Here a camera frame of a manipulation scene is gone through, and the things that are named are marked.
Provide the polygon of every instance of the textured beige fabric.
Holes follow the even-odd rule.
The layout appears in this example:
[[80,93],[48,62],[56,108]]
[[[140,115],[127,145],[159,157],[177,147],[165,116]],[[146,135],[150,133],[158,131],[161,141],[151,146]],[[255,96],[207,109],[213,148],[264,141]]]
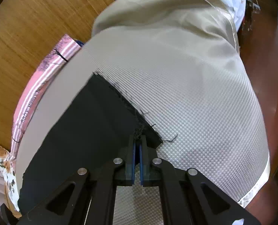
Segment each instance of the textured beige fabric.
[[[268,163],[262,112],[222,2],[117,0],[39,103],[17,156],[18,188],[49,129],[96,71],[148,112],[163,139],[178,135],[159,146],[159,157],[197,168],[236,201],[265,183],[257,183]],[[126,187],[117,194],[114,224],[163,222],[152,202],[156,189]],[[156,219],[142,221],[150,210],[158,211]]]

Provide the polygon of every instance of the pink fabric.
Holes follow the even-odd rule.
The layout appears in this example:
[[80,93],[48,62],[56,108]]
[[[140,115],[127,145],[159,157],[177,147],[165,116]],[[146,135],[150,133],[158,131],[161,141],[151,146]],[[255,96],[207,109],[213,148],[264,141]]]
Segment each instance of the pink fabric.
[[42,60],[29,80],[14,113],[10,160],[16,159],[20,141],[45,90],[55,74],[66,63],[66,60],[68,61],[80,48],[71,37],[65,34],[53,50]]

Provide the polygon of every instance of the black fabric piece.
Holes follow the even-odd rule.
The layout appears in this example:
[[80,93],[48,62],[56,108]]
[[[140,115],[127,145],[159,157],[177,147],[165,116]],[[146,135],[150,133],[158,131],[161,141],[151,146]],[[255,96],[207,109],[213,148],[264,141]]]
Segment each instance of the black fabric piece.
[[74,39],[74,41],[80,46],[80,47],[83,47],[84,43],[81,42],[80,40],[76,40]]
[[89,171],[117,157],[129,135],[146,135],[149,147],[158,133],[117,89],[93,74],[51,128],[23,175],[18,200],[24,215],[79,168]]

